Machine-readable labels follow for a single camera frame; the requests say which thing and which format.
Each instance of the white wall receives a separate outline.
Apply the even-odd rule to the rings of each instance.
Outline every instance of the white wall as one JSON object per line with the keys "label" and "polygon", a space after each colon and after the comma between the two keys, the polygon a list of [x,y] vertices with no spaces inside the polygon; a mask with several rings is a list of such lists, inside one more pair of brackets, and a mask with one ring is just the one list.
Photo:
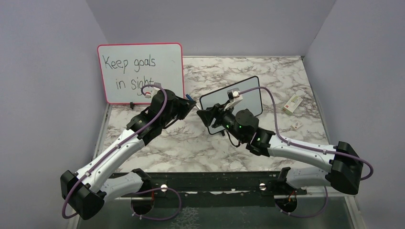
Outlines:
{"label": "white wall", "polygon": [[371,229],[404,228],[404,12],[404,0],[337,0],[304,59],[332,143],[374,165],[357,197]]}
{"label": "white wall", "polygon": [[91,159],[106,105],[84,0],[0,3],[1,228],[63,228],[60,175]]}
{"label": "white wall", "polygon": [[109,43],[184,55],[305,55],[335,0],[86,0]]}

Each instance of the small white box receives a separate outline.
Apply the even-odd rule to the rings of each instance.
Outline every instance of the small white box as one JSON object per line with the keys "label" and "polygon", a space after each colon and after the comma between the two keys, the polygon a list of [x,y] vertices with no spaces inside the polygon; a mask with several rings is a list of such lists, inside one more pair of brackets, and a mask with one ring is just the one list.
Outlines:
{"label": "small white box", "polygon": [[303,124],[302,124],[301,121],[296,120],[296,121],[291,125],[291,128],[293,128],[294,130],[296,130],[296,129],[300,128],[302,125],[303,125]]}
{"label": "small white box", "polygon": [[294,94],[290,98],[290,100],[284,105],[283,111],[288,115],[292,115],[292,113],[295,111],[295,109],[299,106],[301,102],[302,98]]}

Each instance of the small block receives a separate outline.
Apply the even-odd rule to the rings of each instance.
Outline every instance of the small block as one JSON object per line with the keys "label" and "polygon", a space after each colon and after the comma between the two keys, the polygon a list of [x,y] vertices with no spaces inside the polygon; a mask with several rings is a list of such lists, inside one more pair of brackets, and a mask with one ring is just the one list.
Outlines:
{"label": "small block", "polygon": [[293,124],[291,124],[291,128],[293,128],[294,130],[297,130],[298,128],[300,128],[302,126],[302,122],[299,120],[296,120],[295,122],[293,122]]}

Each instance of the robotic arm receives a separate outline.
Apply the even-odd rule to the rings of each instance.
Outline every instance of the robotic arm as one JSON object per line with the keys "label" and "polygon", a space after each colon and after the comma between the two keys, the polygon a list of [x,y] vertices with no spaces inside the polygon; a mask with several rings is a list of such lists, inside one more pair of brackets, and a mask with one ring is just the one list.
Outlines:
{"label": "robotic arm", "polygon": [[[89,219],[102,208],[104,202],[139,191],[149,177],[140,169],[135,169],[123,177],[115,179],[109,177],[131,155],[159,136],[162,129],[168,128],[177,120],[184,119],[196,104],[195,101],[177,97],[172,91],[164,90],[159,85],[144,87],[146,86],[160,89],[156,94],[154,91],[155,95],[150,106],[133,117],[126,130],[96,159],[75,173],[67,170],[62,174],[64,218],[69,219],[79,214],[83,219]],[[76,211],[76,214],[65,215],[67,204]]]}
{"label": "robotic arm", "polygon": [[[197,114],[206,127],[222,126],[239,143],[246,143],[246,149],[255,155],[280,156],[313,165],[304,169],[282,169],[282,179],[292,188],[332,186],[342,193],[357,194],[365,161],[357,156],[350,144],[339,142],[337,146],[318,145],[283,137],[278,133],[276,114],[276,132],[260,128],[259,119],[248,109],[232,114],[234,106],[242,100],[242,94],[254,89],[244,92],[230,90],[229,100],[225,104],[215,104],[206,110],[197,111]],[[275,104],[270,91],[266,90]]]}

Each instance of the marble table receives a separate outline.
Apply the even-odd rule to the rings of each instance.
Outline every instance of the marble table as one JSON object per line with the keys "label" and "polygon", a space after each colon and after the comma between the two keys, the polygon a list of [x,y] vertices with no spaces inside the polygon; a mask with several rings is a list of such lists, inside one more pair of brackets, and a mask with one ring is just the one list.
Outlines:
{"label": "marble table", "polygon": [[[185,92],[196,101],[203,94],[256,75],[260,85],[269,88],[275,97],[282,135],[315,144],[328,143],[300,57],[184,57],[183,62]],[[263,113],[258,117],[259,125],[274,131],[270,96],[265,91],[261,93]],[[281,109],[293,94],[301,96],[303,101],[294,114],[288,116]],[[136,106],[131,110],[129,105],[112,106],[103,150],[144,108]],[[303,123],[298,130],[290,127],[295,120]],[[131,156],[117,172],[135,168],[146,172],[263,171],[307,166],[286,158],[255,156],[244,146],[233,147],[227,136],[210,135],[194,109],[184,120],[163,130],[159,137]]]}

